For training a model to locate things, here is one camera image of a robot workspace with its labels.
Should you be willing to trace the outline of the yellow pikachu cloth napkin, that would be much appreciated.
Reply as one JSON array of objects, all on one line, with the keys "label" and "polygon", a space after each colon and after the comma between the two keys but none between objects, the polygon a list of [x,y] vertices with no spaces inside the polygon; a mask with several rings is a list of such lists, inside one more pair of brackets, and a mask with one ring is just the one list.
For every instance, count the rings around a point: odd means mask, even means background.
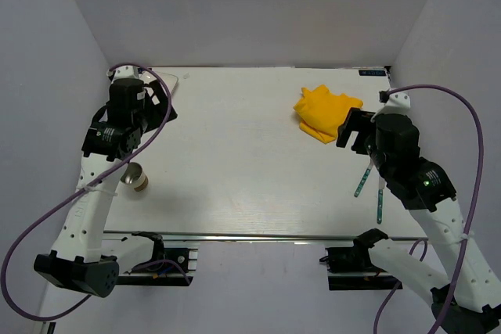
[{"label": "yellow pikachu cloth napkin", "polygon": [[294,105],[299,116],[299,128],[323,144],[337,140],[338,128],[351,108],[361,109],[363,101],[344,93],[335,95],[321,84],[313,90],[301,89],[301,98]]}]

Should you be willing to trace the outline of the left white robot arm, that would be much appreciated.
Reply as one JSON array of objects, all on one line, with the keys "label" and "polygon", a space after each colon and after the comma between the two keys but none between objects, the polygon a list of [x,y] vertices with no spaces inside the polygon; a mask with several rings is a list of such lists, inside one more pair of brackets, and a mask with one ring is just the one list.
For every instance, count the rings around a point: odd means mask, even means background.
[{"label": "left white robot arm", "polygon": [[75,199],[50,253],[37,255],[34,269],[53,285],[106,297],[119,275],[142,264],[156,271],[164,265],[160,235],[133,232],[105,249],[103,230],[129,157],[142,136],[177,114],[168,109],[159,81],[121,78],[109,87],[109,100],[92,118],[82,146],[81,173]]}]

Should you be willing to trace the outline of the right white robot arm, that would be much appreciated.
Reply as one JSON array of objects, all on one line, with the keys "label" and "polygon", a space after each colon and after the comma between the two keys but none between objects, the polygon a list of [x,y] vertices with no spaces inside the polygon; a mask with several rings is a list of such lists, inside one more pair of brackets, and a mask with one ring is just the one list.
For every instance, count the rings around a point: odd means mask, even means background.
[{"label": "right white robot arm", "polygon": [[437,317],[447,333],[488,333],[500,324],[500,280],[473,239],[465,240],[465,220],[456,190],[445,171],[420,155],[418,129],[402,114],[375,114],[352,108],[338,128],[344,148],[367,155],[390,192],[423,229],[442,263],[440,273],[399,248],[379,229],[359,235],[353,259],[362,270],[382,269],[408,286]]}]

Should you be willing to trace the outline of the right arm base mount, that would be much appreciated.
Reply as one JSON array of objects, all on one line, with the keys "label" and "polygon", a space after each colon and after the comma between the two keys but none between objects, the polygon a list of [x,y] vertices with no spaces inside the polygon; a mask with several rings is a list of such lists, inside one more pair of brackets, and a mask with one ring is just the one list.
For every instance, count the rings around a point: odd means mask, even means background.
[{"label": "right arm base mount", "polygon": [[398,280],[369,258],[369,249],[387,239],[387,234],[374,228],[356,237],[352,246],[326,248],[319,263],[326,266],[329,291],[392,290]]}]

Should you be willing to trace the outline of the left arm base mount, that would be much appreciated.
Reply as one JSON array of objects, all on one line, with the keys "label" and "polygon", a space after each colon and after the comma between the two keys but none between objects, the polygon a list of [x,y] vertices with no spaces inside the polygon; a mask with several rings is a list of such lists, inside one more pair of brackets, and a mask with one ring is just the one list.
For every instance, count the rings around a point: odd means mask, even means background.
[{"label": "left arm base mount", "polygon": [[198,249],[182,240],[170,240],[155,232],[133,232],[121,239],[148,240],[148,260],[134,265],[117,277],[118,286],[188,287],[196,271]]}]

